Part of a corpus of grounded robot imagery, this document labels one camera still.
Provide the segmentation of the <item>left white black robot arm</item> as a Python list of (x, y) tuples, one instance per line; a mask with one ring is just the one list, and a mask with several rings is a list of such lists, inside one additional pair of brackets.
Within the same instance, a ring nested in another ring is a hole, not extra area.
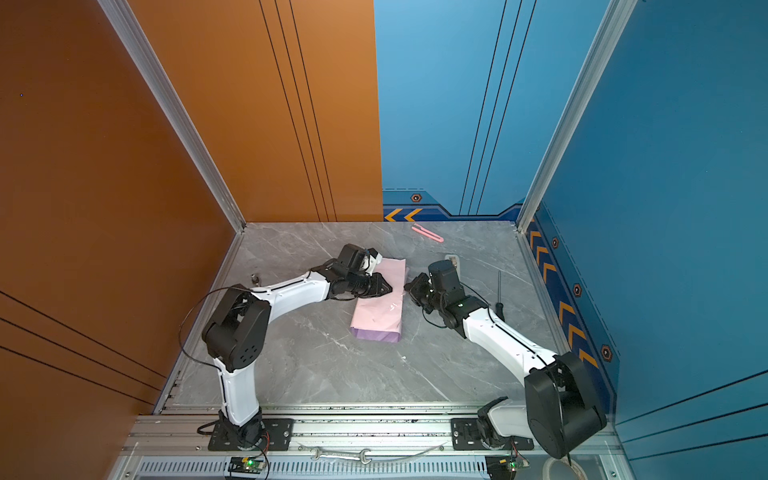
[(379, 298), (392, 292), (378, 272), (330, 265), (267, 287), (228, 288), (203, 329), (202, 340), (219, 376), (222, 406), (217, 427), (230, 445), (245, 451), (265, 446), (254, 367), (272, 321), (314, 303)]

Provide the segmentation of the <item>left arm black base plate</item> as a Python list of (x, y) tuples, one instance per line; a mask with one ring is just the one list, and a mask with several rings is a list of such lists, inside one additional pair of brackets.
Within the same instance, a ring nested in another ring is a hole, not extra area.
[(287, 451), (293, 435), (291, 418), (254, 418), (244, 426), (235, 426), (226, 418), (214, 423), (209, 451)]

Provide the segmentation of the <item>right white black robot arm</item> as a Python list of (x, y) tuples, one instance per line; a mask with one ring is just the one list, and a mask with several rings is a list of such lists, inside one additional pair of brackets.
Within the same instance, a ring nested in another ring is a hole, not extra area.
[(557, 354), (529, 340), (483, 299), (468, 295), (460, 281), (444, 283), (422, 273), (405, 291), (425, 315), (438, 313), (445, 328), (482, 347), (523, 385), (523, 406), (502, 396), (478, 410), (486, 448), (510, 448), (525, 438), (561, 459), (607, 426), (590, 374), (575, 354)]

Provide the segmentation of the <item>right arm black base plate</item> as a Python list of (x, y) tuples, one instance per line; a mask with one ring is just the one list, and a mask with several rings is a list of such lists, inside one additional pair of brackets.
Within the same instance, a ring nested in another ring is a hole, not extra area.
[(480, 420), (476, 417), (452, 418), (450, 429), (452, 446), (456, 451), (532, 451), (534, 449), (534, 442), (531, 438), (502, 437), (492, 432), (489, 421)]

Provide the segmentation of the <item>pink wrapping paper sheet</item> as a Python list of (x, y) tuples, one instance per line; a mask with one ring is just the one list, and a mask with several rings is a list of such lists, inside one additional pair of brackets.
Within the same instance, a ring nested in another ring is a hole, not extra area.
[(392, 287), (382, 297), (357, 301), (350, 331), (360, 340), (397, 343), (402, 334), (402, 307), (407, 266), (405, 259), (384, 258), (375, 268)]

